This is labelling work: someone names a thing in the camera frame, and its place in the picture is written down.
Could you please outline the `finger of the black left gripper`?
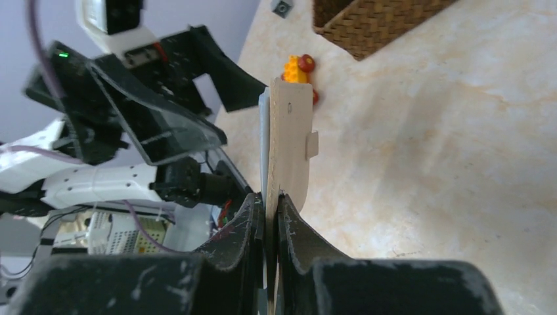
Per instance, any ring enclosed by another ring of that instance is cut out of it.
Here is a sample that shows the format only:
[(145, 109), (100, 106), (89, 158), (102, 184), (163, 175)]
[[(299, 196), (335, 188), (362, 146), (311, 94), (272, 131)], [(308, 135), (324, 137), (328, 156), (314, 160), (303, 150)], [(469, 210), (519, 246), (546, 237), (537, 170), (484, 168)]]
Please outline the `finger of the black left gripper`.
[(175, 67), (179, 86), (194, 86), (193, 79), (210, 76), (226, 112), (256, 106), (267, 87), (232, 61), (205, 25), (164, 37), (161, 45), (169, 64)]

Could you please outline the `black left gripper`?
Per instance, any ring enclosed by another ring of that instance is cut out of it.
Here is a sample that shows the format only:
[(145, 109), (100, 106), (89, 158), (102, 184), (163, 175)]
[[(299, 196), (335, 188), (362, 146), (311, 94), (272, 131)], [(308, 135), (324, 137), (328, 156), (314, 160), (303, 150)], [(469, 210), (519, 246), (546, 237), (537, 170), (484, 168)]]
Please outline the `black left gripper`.
[(47, 53), (66, 97), (59, 101), (51, 94), (39, 66), (24, 93), (62, 113), (54, 150), (98, 165), (129, 148), (122, 140), (124, 129), (144, 161), (159, 166), (226, 144), (221, 129), (189, 110), (203, 103), (197, 89), (181, 99), (161, 60), (128, 68), (110, 54), (89, 63), (60, 41), (53, 41)]

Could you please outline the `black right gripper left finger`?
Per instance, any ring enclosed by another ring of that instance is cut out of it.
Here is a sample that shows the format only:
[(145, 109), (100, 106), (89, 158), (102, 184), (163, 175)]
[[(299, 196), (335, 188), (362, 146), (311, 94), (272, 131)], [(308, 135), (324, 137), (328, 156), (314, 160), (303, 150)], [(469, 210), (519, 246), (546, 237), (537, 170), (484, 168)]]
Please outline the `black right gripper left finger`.
[(194, 251), (55, 255), (16, 290), (10, 314), (256, 314), (261, 198)]

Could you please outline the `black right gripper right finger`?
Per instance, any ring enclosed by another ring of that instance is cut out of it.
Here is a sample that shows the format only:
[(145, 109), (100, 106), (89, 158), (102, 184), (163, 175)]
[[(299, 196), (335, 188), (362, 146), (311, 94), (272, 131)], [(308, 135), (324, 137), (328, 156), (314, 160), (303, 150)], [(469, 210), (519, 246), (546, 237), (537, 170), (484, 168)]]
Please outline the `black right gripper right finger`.
[(285, 314), (502, 314), (489, 280), (464, 261), (354, 259), (278, 201)]

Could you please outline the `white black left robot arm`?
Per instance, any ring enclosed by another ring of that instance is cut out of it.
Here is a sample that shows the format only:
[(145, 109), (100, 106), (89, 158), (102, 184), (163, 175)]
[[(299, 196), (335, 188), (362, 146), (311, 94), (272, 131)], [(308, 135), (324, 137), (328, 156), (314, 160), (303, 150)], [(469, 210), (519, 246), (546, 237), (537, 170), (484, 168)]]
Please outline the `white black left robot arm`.
[(264, 84), (237, 66), (205, 26), (87, 58), (47, 50), (66, 96), (35, 69), (26, 96), (61, 117), (1, 145), (1, 212), (42, 217), (95, 202), (144, 200), (237, 208), (250, 187), (222, 152), (195, 79), (208, 75), (226, 111), (254, 106)]

